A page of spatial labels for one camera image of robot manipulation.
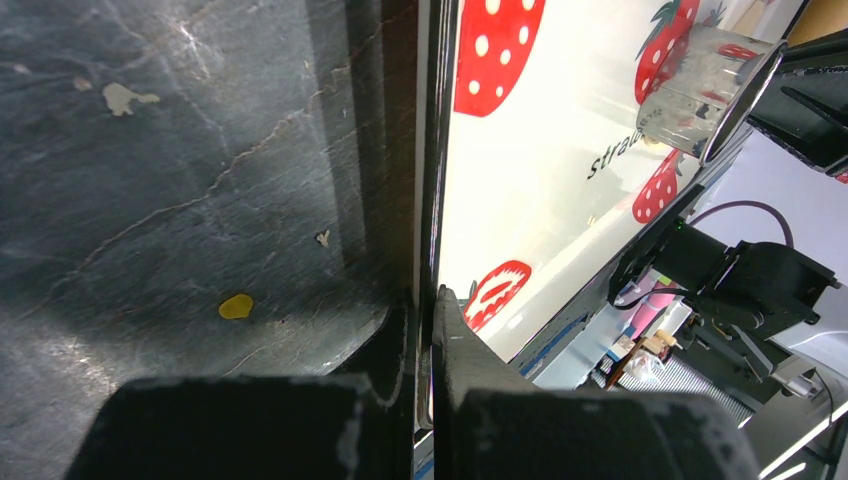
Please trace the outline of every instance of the plastic bag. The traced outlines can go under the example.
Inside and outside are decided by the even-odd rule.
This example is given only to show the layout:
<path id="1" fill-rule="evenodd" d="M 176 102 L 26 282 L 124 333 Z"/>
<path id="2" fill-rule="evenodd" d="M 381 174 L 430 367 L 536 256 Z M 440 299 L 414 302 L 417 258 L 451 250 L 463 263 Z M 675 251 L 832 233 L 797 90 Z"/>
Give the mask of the plastic bag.
<path id="1" fill-rule="evenodd" d="M 646 383 L 659 383 L 657 372 L 665 370 L 665 365 L 647 350 L 639 350 L 633 354 L 633 358 L 624 366 L 624 371 L 633 376 L 636 380 Z"/>

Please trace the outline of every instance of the yellow stain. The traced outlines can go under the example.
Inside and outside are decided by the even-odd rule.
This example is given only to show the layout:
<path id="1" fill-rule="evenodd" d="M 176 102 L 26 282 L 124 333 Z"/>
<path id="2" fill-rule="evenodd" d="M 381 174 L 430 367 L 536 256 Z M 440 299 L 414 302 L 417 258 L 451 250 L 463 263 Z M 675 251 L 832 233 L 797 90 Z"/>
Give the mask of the yellow stain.
<path id="1" fill-rule="evenodd" d="M 225 300 L 218 307 L 218 313 L 227 320 L 235 320 L 239 318 L 247 318 L 250 315 L 250 309 L 253 308 L 253 299 L 249 296 L 239 293 L 238 295 Z"/>

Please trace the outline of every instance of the gray marble surface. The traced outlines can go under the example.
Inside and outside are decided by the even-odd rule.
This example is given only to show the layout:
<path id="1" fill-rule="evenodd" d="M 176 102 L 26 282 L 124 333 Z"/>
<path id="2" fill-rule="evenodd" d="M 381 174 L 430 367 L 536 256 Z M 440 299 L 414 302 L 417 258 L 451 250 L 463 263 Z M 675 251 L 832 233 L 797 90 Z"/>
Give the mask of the gray marble surface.
<path id="1" fill-rule="evenodd" d="M 411 284 L 414 0 L 0 18 L 0 478 L 131 378 L 327 372 Z"/>

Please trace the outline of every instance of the black cable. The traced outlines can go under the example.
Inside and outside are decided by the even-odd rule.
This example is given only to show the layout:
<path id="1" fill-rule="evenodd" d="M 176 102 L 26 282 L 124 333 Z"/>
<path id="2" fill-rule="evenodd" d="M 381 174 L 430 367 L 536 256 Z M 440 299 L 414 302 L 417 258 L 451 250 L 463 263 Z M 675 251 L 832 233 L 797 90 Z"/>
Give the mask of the black cable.
<path id="1" fill-rule="evenodd" d="M 695 219 L 689 222 L 689 225 L 695 226 L 710 215 L 734 207 L 754 207 L 771 214 L 771 216 L 774 217 L 775 220 L 777 220 L 777 223 L 780 224 L 780 229 L 783 230 L 783 238 L 786 242 L 786 246 L 789 248 L 795 248 L 795 238 L 792 236 L 792 229 L 789 228 L 789 222 L 786 221 L 786 217 L 784 217 L 782 213 L 777 211 L 777 209 L 772 207 L 771 205 L 763 202 L 758 202 L 756 200 L 737 200 L 735 202 L 723 203 L 698 215 L 697 217 L 695 217 Z"/>
<path id="2" fill-rule="evenodd" d="M 613 305 L 613 307 L 615 307 L 619 310 L 630 310 L 631 308 L 635 307 L 636 305 L 639 305 L 639 302 L 644 300 L 646 297 L 653 295 L 655 293 L 673 293 L 674 295 L 682 295 L 684 297 L 689 297 L 689 296 L 692 295 L 692 292 L 690 292 L 689 290 L 683 290 L 682 288 L 670 288 L 670 287 L 669 288 L 655 288 L 655 289 L 651 290 L 650 292 L 640 296 L 636 300 L 633 300 L 632 302 L 628 303 L 627 305 Z"/>
<path id="3" fill-rule="evenodd" d="M 830 387 L 827 386 L 827 382 L 824 381 L 824 378 L 822 378 L 819 371 L 815 368 L 813 369 L 813 375 L 819 377 L 819 380 L 821 380 L 822 385 L 824 385 L 824 389 L 827 391 L 827 398 L 828 400 L 830 400 L 830 422 L 828 423 L 828 426 L 833 425 L 833 394 L 830 393 Z"/>

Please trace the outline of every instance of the clear plastic cup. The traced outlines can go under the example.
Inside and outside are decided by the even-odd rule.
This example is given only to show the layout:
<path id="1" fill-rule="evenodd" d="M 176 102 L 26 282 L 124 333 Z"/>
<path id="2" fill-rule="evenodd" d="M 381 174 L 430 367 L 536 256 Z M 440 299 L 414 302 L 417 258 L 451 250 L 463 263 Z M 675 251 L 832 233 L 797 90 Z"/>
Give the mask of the clear plastic cup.
<path id="1" fill-rule="evenodd" d="M 784 44 L 692 27 L 675 42 L 652 79 L 637 128 L 706 164 L 759 100 Z"/>

